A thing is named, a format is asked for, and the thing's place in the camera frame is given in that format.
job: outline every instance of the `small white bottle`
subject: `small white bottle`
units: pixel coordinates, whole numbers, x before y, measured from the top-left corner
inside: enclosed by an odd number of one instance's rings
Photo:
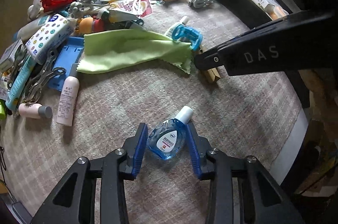
[[[52,15],[46,15],[23,26],[17,33],[14,34],[13,42],[21,39],[25,43],[25,41],[31,38],[51,17]]]
[[[79,91],[79,80],[76,78],[77,75],[77,63],[72,65],[69,76],[66,78],[62,87],[59,107],[57,109],[56,122],[65,126],[72,126],[73,114],[75,108],[75,102],[77,93]]]
[[[22,117],[41,119],[41,118],[52,118],[53,112],[51,107],[43,106],[41,104],[27,105],[22,103],[19,105],[19,114]]]
[[[168,30],[166,31],[166,33],[164,35],[168,36],[169,38],[172,38],[172,32],[174,31],[174,29],[178,25],[185,26],[188,22],[189,22],[189,17],[188,16],[183,16],[182,19],[179,22],[174,23],[170,28],[168,28]]]

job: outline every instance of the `blue plastic bottle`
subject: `blue plastic bottle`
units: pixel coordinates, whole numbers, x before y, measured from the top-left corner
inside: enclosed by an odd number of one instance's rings
[[[163,160],[173,158],[185,143],[185,125],[194,111],[184,106],[174,119],[158,124],[150,134],[147,147]]]

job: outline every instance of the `metal clip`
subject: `metal clip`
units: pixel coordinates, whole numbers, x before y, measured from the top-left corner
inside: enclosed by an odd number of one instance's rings
[[[16,79],[16,77],[19,74],[19,70],[22,68],[22,66],[25,64],[27,60],[27,49],[24,45],[18,46],[15,52],[15,60],[13,64],[13,68],[11,71],[11,77],[9,81],[7,82],[7,88],[10,90],[13,86],[13,83]]]
[[[40,99],[42,89],[48,81],[55,76],[64,75],[66,73],[63,67],[52,69],[56,58],[57,50],[54,48],[50,49],[47,54],[47,60],[39,74],[28,81],[24,91],[24,102],[26,104],[36,103]]]

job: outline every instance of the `eye drop bottle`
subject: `eye drop bottle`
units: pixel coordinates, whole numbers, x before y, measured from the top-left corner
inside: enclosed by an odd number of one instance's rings
[[[77,63],[72,65],[69,76],[65,79],[56,117],[57,123],[70,127],[73,124],[74,107],[80,86],[79,80],[76,78],[77,65]]]
[[[185,125],[194,111],[184,106],[174,119],[158,124],[147,140],[147,147],[162,160],[173,158],[185,143]]]

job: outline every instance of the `pile of clutter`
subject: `pile of clutter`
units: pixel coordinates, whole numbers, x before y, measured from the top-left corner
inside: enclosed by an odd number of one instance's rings
[[[143,27],[142,18],[153,12],[152,4],[168,1],[175,0],[34,0],[27,12],[29,23],[14,34],[13,44],[0,59],[0,118],[12,113],[51,118],[51,108],[38,104],[47,85],[61,91],[57,123],[72,126],[79,89],[77,72],[108,72],[158,58],[189,73],[191,53],[200,51],[203,37],[186,25],[188,17],[172,25],[165,34]],[[187,1],[191,7],[200,8],[215,0]],[[156,41],[163,46],[158,52],[153,51]],[[102,56],[107,42],[111,51]],[[128,61],[114,49],[121,49],[121,42],[126,49],[124,56],[133,53]],[[133,51],[136,43],[144,48],[139,59]],[[144,57],[147,49],[151,51],[148,58]],[[83,50],[84,59],[77,63]],[[219,74],[213,72],[211,81],[216,81]]]

